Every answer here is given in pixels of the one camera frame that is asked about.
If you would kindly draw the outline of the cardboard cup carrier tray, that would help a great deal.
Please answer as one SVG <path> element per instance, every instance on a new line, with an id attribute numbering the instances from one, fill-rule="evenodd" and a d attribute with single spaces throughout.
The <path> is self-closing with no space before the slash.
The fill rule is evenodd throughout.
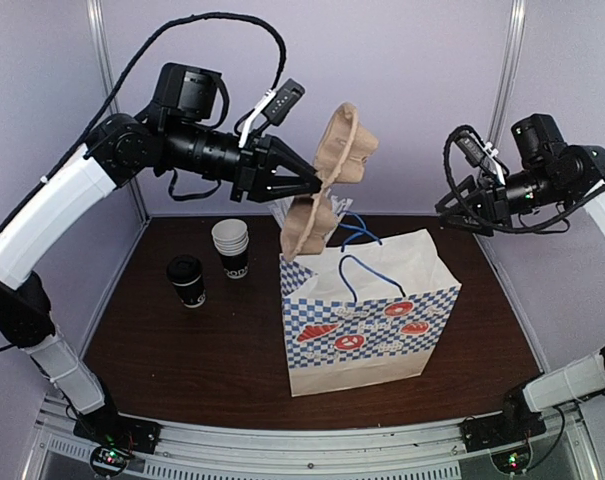
<path id="1" fill-rule="evenodd" d="M 361 182 L 366 162 L 378 146 L 378 138 L 362 126 L 353 104 L 345 102 L 336 109 L 314 157 L 320 190 L 296 196 L 284 220 L 280 246 L 286 261 L 291 262 L 299 255 L 322 253 L 329 234 L 339 223 L 327 197 L 328 190 L 334 184 Z"/>

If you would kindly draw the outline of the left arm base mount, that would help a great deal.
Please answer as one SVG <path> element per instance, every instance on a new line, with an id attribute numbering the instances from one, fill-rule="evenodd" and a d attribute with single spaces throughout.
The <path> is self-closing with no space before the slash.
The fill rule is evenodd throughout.
<path id="1" fill-rule="evenodd" d="M 127 417 L 101 408 L 80 414 L 73 428 L 77 437 L 126 452 L 153 454 L 159 441 L 161 425 L 150 420 Z"/>

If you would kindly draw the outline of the stack of paper cups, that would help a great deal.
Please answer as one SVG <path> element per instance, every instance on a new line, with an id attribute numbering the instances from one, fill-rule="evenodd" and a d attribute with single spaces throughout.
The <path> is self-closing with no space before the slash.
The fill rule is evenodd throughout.
<path id="1" fill-rule="evenodd" d="M 216 223 L 211 236 L 220 256 L 224 273 L 230 279 L 241 279 L 248 274 L 248 226 L 235 218 Z"/>

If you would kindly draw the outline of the black coffee cup lid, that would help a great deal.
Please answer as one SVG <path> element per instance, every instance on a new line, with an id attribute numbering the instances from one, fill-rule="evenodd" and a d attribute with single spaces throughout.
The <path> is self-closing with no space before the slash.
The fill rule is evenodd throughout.
<path id="1" fill-rule="evenodd" d="M 197 282 L 203 271 L 201 261 L 188 254 L 178 255 L 166 267 L 168 280 L 175 285 L 189 285 Z"/>

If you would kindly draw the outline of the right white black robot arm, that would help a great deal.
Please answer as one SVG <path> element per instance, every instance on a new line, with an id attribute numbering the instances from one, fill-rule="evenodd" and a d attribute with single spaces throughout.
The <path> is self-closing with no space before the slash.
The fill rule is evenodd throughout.
<path id="1" fill-rule="evenodd" d="M 516 173 L 472 126 L 448 135 L 443 168 L 450 191 L 435 206 L 441 226 L 487 237 L 557 234 L 585 209 L 605 236 L 605 148 L 566 143 L 548 114 L 516 122 L 511 134 L 522 166 Z M 605 346 L 507 393 L 495 433 L 515 441 L 543 411 L 599 395 L 605 395 Z"/>

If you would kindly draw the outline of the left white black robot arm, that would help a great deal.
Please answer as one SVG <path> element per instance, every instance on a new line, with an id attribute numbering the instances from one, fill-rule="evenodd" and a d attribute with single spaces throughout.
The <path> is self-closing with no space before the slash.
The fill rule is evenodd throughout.
<path id="1" fill-rule="evenodd" d="M 222 133 L 210 122 L 214 101 L 224 94 L 217 72 L 164 65 L 149 105 L 135 116 L 101 118 L 0 229 L 0 332 L 87 416 L 88 429 L 105 444 L 125 436 L 125 421 L 98 378 L 57 332 L 35 265 L 92 206 L 146 168 L 227 182 L 234 201 L 263 203 L 317 193 L 315 169 L 267 133 L 284 121 L 304 95 L 303 87 L 288 80 L 267 92 L 237 135 Z"/>

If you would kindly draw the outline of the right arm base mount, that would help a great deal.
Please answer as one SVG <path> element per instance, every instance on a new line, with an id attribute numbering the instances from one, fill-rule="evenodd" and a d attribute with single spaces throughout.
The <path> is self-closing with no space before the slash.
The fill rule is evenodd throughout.
<path id="1" fill-rule="evenodd" d="M 523 442 L 542 435 L 546 425 L 540 414 L 523 423 L 512 423 L 503 413 L 486 417 L 468 417 L 460 424 L 462 440 L 468 453 Z"/>

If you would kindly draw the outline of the single black paper cup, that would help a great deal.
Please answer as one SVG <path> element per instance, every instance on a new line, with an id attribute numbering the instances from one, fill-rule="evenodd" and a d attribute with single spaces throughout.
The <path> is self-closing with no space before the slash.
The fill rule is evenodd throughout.
<path id="1" fill-rule="evenodd" d="M 192 255 L 178 255 L 166 267 L 168 281 L 186 308 L 198 308 L 206 301 L 201 261 Z"/>

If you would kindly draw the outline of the checkered paper takeout bag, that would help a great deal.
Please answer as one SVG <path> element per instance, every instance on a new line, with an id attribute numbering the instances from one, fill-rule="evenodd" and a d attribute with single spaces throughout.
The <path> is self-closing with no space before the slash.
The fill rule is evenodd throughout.
<path id="1" fill-rule="evenodd" d="M 279 259 L 284 347 L 294 397 L 417 377 L 451 316 L 460 282 L 425 229 L 346 239 Z"/>

